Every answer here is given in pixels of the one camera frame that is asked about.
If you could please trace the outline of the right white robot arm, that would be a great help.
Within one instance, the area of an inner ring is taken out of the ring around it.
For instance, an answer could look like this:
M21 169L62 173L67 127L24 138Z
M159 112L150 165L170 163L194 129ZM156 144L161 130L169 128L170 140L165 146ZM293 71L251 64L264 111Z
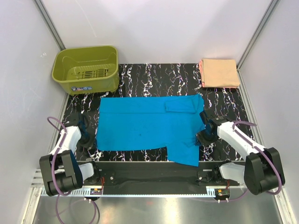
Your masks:
M196 142L202 146L217 140L227 142L245 161L238 165L222 162L212 170L211 180L223 185L228 180L244 184L254 195L267 192L277 195L285 184L284 171L277 149L266 148L243 133L238 125L255 126L247 121L232 121L227 117L203 118L205 128L196 134Z

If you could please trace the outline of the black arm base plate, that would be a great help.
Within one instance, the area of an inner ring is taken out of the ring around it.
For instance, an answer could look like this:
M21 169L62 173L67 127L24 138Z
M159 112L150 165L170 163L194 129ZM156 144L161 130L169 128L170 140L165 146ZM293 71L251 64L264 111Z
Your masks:
M237 186L232 180L225 180L216 173L220 162L201 161L199 166L188 166L174 162L141 161L98 161L93 177L84 185L99 185L100 178L105 186L120 186L123 183L183 183L199 186Z

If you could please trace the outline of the blue t shirt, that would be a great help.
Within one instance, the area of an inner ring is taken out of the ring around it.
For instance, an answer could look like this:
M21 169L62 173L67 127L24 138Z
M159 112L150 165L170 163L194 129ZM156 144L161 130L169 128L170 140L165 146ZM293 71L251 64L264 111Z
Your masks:
M199 165L196 134L204 129L199 95L102 98L97 147L101 151L167 148L168 160Z

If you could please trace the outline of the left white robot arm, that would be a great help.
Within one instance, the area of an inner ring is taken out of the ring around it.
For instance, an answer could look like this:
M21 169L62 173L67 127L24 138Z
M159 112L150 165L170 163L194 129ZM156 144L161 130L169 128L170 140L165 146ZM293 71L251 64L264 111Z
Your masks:
M68 195L83 187L84 181L97 184L101 173L95 162L78 164L74 152L77 144L92 145L94 137L85 127L68 126L61 131L58 143L50 154L42 156L39 165L44 188L49 196Z

